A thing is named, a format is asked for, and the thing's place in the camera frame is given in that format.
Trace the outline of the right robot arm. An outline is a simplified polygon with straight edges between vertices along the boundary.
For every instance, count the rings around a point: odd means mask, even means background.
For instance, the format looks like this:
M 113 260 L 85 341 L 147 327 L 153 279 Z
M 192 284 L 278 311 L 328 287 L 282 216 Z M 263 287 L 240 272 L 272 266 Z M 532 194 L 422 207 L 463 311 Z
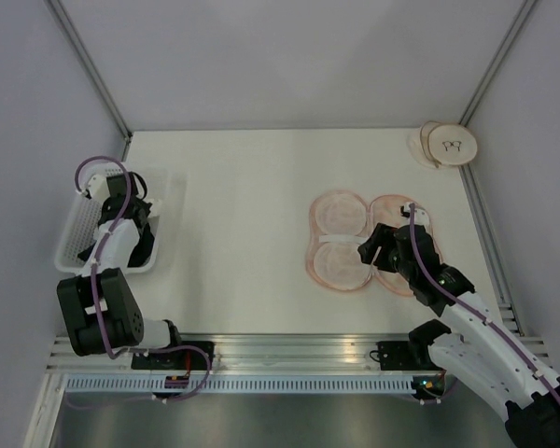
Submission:
M 517 447 L 560 447 L 560 374 L 497 322 L 468 278 L 443 263 L 420 225 L 379 224 L 363 263 L 397 273 L 435 319 L 412 330 L 407 356 L 451 373 L 502 420 Z

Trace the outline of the floral laundry bag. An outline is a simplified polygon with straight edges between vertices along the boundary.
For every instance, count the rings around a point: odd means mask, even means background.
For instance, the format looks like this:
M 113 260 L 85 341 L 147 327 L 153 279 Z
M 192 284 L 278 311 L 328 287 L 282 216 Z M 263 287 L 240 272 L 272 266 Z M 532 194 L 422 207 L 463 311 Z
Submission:
M 306 271 L 319 285 L 352 293 L 376 281 L 388 291 L 411 297 L 406 281 L 397 273 L 384 273 L 360 261 L 358 247 L 378 224 L 399 228 L 409 223 L 401 213 L 413 200 L 387 194 L 366 203 L 349 190 L 334 190 L 315 199 L 309 210 L 310 240 Z

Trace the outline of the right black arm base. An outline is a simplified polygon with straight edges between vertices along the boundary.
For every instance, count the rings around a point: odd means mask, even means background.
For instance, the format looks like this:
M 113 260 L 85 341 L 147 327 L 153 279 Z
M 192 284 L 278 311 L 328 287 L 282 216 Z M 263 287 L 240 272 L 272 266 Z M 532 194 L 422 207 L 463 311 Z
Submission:
M 416 358 L 405 341 L 379 341 L 370 350 L 369 358 L 378 363 L 382 371 L 433 371 L 431 362 Z

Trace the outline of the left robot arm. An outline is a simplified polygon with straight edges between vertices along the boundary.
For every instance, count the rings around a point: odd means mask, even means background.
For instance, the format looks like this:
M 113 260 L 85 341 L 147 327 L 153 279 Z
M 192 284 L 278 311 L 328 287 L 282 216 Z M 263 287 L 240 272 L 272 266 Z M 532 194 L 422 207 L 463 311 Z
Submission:
M 176 369 L 185 347 L 175 324 L 145 319 L 125 277 L 150 261 L 156 244 L 147 183 L 135 172 L 96 175 L 85 195 L 101 204 L 94 243 L 77 254 L 84 262 L 80 273 L 56 288 L 74 352 L 117 358 L 126 351 L 152 350 L 164 369 Z

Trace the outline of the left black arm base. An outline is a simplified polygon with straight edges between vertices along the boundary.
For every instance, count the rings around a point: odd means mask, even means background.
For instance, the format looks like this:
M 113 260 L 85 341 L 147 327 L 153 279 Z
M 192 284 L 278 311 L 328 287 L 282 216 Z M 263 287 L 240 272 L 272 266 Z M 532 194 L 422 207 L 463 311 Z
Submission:
M 189 349 L 169 353 L 135 354 L 131 369 L 134 371 L 206 371 L 214 361 L 215 344 L 212 341 L 187 341 Z

